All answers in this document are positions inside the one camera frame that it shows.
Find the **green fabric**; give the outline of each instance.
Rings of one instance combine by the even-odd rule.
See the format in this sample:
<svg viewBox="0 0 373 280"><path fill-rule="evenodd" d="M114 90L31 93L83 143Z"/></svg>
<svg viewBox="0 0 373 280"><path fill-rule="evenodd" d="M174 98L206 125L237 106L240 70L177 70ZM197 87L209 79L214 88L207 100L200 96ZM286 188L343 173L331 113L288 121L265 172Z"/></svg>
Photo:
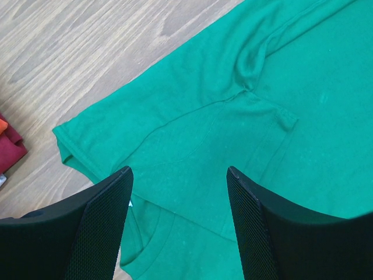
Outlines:
<svg viewBox="0 0 373 280"><path fill-rule="evenodd" d="M369 0L245 1L54 129L63 162L94 183L133 168L125 271L243 279L230 165L320 212L371 210L372 10Z"/></svg>

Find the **wooden surface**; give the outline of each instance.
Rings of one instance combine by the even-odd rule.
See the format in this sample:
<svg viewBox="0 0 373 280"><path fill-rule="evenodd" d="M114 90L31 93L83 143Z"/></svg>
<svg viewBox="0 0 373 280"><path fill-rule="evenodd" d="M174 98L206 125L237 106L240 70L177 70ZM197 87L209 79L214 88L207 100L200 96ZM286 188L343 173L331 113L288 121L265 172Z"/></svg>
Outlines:
<svg viewBox="0 0 373 280"><path fill-rule="evenodd" d="M62 165L52 128L131 81L239 2L0 1L0 112L29 150L6 172L0 218L20 217L89 187L85 176ZM117 267L114 279L130 277Z"/></svg>

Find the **maroon cloth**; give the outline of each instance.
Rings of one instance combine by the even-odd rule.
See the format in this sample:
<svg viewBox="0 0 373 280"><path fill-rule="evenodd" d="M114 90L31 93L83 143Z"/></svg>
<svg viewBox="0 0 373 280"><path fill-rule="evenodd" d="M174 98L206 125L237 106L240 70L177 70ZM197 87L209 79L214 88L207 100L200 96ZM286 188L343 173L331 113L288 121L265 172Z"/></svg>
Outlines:
<svg viewBox="0 0 373 280"><path fill-rule="evenodd" d="M7 122L2 114L0 119ZM22 144L21 135L8 123L8 128L0 134L0 174L11 168L25 154L27 150Z"/></svg>

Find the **orange object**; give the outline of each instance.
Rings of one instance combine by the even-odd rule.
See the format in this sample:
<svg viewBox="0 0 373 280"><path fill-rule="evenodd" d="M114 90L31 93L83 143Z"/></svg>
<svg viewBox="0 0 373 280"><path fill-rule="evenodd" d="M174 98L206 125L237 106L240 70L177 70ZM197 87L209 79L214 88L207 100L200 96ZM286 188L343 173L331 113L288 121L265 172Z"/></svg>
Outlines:
<svg viewBox="0 0 373 280"><path fill-rule="evenodd" d="M0 120L0 134L8 128L8 123L6 121Z"/></svg>

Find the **shirt sleeve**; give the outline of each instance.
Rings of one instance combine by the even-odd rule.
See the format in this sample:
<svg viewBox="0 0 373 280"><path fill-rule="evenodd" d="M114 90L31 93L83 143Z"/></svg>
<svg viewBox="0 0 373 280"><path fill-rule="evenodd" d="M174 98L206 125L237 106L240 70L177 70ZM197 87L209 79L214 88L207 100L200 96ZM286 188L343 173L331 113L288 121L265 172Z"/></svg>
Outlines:
<svg viewBox="0 0 373 280"><path fill-rule="evenodd" d="M316 2L324 1L244 1L141 76L56 127L62 160L103 179L156 129L252 91L266 54L279 47L291 19Z"/></svg>

